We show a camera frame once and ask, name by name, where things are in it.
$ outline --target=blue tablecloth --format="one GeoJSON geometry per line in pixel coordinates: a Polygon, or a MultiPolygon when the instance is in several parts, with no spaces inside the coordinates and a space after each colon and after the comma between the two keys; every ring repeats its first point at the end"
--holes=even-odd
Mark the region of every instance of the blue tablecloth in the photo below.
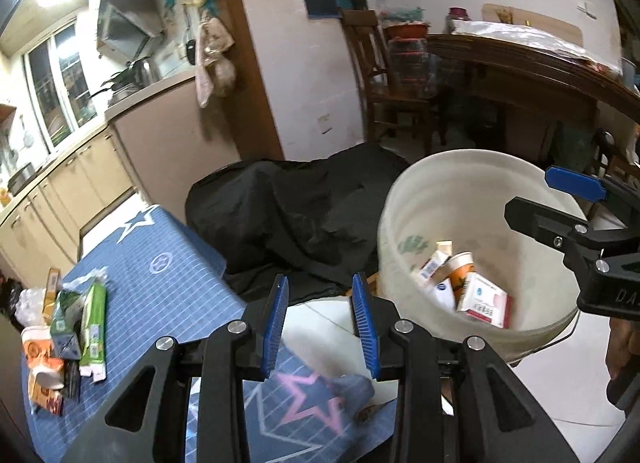
{"type": "MultiPolygon", "coordinates": [[[[104,266],[109,279],[106,381],[94,384],[82,379],[79,402],[65,400],[62,417],[46,411],[31,414],[24,370],[31,437],[46,463],[60,461],[87,419],[158,337],[171,335],[178,342],[207,337],[239,318],[244,309],[222,281],[224,259],[157,205],[101,242],[65,282],[104,266]]],[[[191,391],[188,462],[195,460],[199,385],[199,379],[194,381],[191,391]]],[[[395,404],[369,425],[351,420],[350,414],[372,395],[370,382],[362,377],[328,382],[284,347],[272,377],[261,384],[245,382],[244,394],[252,463],[273,459],[326,463],[347,450],[357,457],[393,430],[395,404]]]]}

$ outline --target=green sticker on bucket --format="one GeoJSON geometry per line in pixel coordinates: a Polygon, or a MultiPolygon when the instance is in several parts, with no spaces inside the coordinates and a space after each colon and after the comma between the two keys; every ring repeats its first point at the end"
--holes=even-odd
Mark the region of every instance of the green sticker on bucket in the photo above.
{"type": "Polygon", "coordinates": [[[408,236],[404,241],[398,244],[398,252],[404,253],[422,253],[429,246],[429,241],[425,241],[422,236],[408,236]]]}

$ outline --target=black cloth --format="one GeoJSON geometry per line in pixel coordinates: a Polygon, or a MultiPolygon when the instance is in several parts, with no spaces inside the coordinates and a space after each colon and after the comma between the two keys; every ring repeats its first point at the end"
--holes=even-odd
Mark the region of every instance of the black cloth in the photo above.
{"type": "Polygon", "coordinates": [[[358,271],[378,271],[378,221],[408,167],[363,143],[311,162],[241,161],[191,187],[187,224],[227,261],[225,280],[246,301],[278,273],[289,302],[340,295],[358,271]]]}

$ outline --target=triangular cutout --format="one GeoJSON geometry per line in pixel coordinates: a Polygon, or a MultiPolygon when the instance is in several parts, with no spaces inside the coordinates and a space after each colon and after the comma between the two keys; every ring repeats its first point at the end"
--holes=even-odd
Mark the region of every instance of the triangular cutout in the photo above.
{"type": "Polygon", "coordinates": [[[104,420],[109,427],[138,432],[145,419],[146,403],[151,392],[156,370],[145,367],[136,380],[129,385],[104,420]]]}
{"type": "Polygon", "coordinates": [[[494,397],[495,414],[498,417],[500,431],[511,432],[531,427],[534,424],[533,416],[495,367],[487,367],[486,377],[494,397]]]}

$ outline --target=kettle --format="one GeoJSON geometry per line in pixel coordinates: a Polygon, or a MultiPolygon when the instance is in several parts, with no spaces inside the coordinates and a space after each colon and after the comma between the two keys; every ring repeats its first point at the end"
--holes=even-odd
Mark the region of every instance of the kettle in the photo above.
{"type": "Polygon", "coordinates": [[[158,66],[151,57],[144,57],[132,62],[129,71],[133,83],[141,88],[148,88],[151,84],[161,80],[158,66]]]}

